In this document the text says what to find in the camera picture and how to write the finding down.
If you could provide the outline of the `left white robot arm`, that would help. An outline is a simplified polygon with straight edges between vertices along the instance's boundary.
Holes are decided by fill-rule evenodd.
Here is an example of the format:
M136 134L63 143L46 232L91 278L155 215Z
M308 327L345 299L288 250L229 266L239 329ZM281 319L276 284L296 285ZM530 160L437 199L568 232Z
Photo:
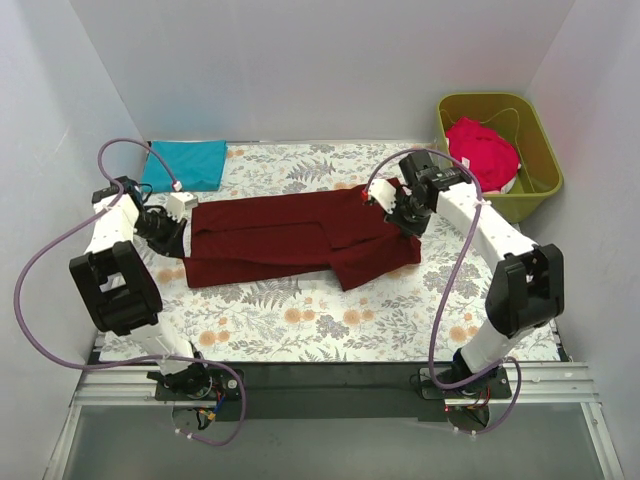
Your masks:
M94 192L92 204L101 217L69 270L96 328L156 355L159 370L149 378L159 385L193 400L205 398L213 377L193 343L160 317L160 291L134 246L138 236L160 255L183 257L186 214L197 197L174 192L165 205L147 205L141 185L122 176Z

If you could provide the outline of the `dark red t-shirt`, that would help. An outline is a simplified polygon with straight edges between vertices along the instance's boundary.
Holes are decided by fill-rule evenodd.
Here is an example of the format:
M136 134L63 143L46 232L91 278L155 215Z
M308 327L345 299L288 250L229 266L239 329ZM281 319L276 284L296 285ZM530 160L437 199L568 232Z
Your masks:
M205 288L330 270L343 290L421 261L421 243L363 188L219 200L192 213L187 284Z

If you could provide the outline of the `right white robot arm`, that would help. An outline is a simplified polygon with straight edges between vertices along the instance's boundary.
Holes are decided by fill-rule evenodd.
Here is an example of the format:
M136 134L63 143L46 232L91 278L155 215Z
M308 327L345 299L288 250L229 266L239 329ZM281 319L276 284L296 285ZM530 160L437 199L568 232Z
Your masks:
M485 299L486 320L475 336L459 348L442 372L428 364L429 378L440 390L475 397L489 376L509 361L514 346L564 311L564 257L554 244L539 245L507 222L483 196L470 168L442 153L450 167L441 168L432 148L395 153L404 178L393 186L369 177L365 202L378 204L386 221L409 236L422 235L431 214L437 214L466 239L452 275L456 276L469 249L481 254L493 274Z

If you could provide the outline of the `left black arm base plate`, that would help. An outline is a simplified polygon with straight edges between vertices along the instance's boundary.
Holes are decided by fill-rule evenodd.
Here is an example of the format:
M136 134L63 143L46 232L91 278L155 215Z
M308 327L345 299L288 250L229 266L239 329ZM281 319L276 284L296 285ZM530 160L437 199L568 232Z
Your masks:
M157 401L211 401L217 402L222 398L230 401L241 399L239 381L229 372L208 368L210 380L196 393L175 393L163 385L157 385L153 398Z

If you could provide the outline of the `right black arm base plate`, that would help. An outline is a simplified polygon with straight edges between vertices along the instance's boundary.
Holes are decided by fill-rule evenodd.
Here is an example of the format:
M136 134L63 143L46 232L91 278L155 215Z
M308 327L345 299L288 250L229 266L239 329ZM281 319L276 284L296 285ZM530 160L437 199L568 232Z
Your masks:
M503 367L492 370L482 379L475 380L459 389L441 389L430 378L429 370L422 368L410 377L410 385L426 400L455 399L464 401L484 401L486 398L506 400L512 397L512 390Z

